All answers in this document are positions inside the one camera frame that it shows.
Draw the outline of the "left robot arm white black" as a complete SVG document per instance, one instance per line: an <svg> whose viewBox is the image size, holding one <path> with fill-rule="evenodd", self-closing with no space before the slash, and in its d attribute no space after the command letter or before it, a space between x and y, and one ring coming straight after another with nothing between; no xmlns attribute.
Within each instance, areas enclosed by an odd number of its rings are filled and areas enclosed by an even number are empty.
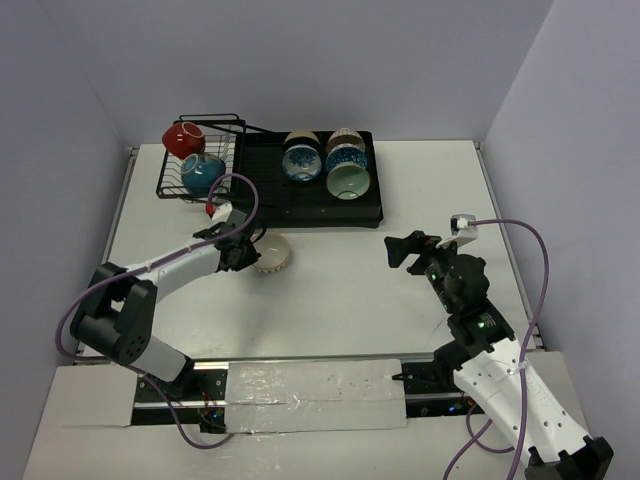
<svg viewBox="0 0 640 480"><path fill-rule="evenodd" d="M253 223L239 230L230 221L219 222L147 265L100 265L81 295L69 333L106 359L145 375L169 397L188 396L197 383L194 361L152 335L156 306L197 279L256 263L254 230Z"/></svg>

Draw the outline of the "celadon green bowl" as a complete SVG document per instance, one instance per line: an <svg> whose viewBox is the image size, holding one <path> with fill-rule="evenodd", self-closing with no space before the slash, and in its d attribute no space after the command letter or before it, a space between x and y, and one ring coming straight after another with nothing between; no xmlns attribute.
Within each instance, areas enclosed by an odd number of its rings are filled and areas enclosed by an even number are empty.
<svg viewBox="0 0 640 480"><path fill-rule="evenodd" d="M355 200L364 196L371 185L365 168L353 163L336 166L327 176L328 192L339 200Z"/></svg>

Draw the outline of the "blue patterned bowl underneath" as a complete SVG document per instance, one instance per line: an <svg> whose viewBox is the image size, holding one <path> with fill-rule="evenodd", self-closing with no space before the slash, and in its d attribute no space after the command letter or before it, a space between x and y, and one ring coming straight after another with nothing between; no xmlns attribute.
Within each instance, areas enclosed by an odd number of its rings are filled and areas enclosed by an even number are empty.
<svg viewBox="0 0 640 480"><path fill-rule="evenodd" d="M368 158L366 153L355 144L341 144L333 148L326 157L325 168L330 173L334 168L343 163L353 163L366 169Z"/></svg>

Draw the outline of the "brown patterned white bowl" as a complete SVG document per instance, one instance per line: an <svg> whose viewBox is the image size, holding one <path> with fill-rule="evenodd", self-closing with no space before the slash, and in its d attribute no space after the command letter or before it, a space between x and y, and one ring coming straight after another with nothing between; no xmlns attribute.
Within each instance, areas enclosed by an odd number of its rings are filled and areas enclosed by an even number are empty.
<svg viewBox="0 0 640 480"><path fill-rule="evenodd" d="M330 153L341 145L351 145L361 151L366 150L363 137L356 130L350 128L340 128L334 131L327 141L326 151Z"/></svg>

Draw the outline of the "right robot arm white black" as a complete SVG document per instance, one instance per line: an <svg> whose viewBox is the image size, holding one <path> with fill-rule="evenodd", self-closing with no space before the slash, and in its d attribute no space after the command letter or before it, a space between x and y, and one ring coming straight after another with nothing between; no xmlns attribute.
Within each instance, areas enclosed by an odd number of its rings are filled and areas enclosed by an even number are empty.
<svg viewBox="0 0 640 480"><path fill-rule="evenodd" d="M422 231L384 243L392 268L415 256L407 271L429 281L453 336L424 374L404 371L399 379L468 394L509 440L512 466L528 479L604 478L611 445L571 417L527 359L525 343L489 300L485 260L459 252L457 238Z"/></svg>

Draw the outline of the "red bowl white inside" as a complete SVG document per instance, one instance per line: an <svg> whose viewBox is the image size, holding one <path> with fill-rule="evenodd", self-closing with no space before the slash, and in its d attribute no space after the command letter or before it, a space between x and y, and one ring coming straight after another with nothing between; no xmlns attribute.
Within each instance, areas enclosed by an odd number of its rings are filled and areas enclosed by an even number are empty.
<svg viewBox="0 0 640 480"><path fill-rule="evenodd" d="M174 123L162 136L162 144L173 156L184 160L189 155L201 153L206 140L201 128L188 121Z"/></svg>

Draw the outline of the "blue floral white bowl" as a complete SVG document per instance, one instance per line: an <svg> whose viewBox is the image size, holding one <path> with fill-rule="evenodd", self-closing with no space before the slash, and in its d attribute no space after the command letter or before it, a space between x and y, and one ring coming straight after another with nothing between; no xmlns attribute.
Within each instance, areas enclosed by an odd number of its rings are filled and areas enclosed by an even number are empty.
<svg viewBox="0 0 640 480"><path fill-rule="evenodd" d="M322 171L322 159L316 149L309 145L295 145L288 148L281 162L284 174L297 182L309 182Z"/></svg>

